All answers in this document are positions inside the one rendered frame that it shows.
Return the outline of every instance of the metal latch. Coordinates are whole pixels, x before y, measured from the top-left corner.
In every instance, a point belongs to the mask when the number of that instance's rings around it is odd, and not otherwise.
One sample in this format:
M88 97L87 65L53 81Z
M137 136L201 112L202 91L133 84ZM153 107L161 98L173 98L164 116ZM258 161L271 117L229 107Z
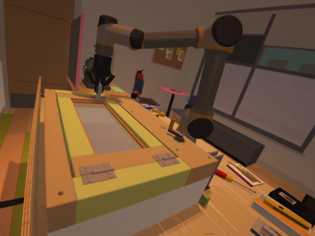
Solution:
M79 170L84 185L117 178L115 168L111 167L109 163L79 167Z
M152 156L162 167L179 164L180 161L176 159L170 152L153 155Z

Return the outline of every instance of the door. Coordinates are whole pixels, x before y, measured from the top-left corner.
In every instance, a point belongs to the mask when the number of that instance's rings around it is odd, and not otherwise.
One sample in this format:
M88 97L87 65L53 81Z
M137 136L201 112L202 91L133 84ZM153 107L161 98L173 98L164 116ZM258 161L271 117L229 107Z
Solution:
M4 0L11 106L13 101L15 107L23 107L25 99L35 101L39 76L42 94L45 89L67 89L67 44L74 3Z

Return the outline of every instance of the screwdriver shaft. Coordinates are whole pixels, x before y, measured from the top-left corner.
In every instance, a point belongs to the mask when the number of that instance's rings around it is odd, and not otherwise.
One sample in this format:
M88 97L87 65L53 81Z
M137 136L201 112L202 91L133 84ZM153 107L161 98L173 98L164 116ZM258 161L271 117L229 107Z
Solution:
M240 184L240 183L238 183L238 182L236 182L237 184L239 184L240 186L243 186L244 188L246 188L246 189L248 189L248 190L250 190L250 191L252 191L252 192L254 192L254 193L256 193L255 191L253 191L253 190L251 190L251 189L249 189L249 188L247 188L247 187L245 187L244 185L242 185L242 184Z

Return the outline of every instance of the robotic arm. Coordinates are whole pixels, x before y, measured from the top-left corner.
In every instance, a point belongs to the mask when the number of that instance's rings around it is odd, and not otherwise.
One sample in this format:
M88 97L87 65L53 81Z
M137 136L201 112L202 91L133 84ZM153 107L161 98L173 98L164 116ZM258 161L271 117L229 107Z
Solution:
M103 87L109 85L115 76L111 74L114 44L132 50L148 48L194 47L204 49L206 60L200 86L193 107L186 106L178 131L195 142L195 139L208 137L212 130L212 106L217 94L226 58L233 52L233 46L243 33L241 22L234 16L223 16L209 26L186 31L144 33L118 25L110 16L102 15L97 26L94 65L92 71L96 93L101 94Z

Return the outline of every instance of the fire extinguisher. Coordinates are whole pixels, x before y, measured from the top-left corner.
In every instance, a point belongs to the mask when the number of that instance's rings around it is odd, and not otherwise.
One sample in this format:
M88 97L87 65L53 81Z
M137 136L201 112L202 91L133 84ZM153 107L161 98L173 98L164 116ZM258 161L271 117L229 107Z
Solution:
M137 98L140 96L140 94L138 92L136 92L136 90L134 89L134 86L136 85L136 78L138 77L140 80L143 80L143 74L142 74L142 71L144 70L137 70L137 73L136 73L136 77L134 79L134 85L133 85L133 91L132 91L132 94L131 94L131 97L132 98Z

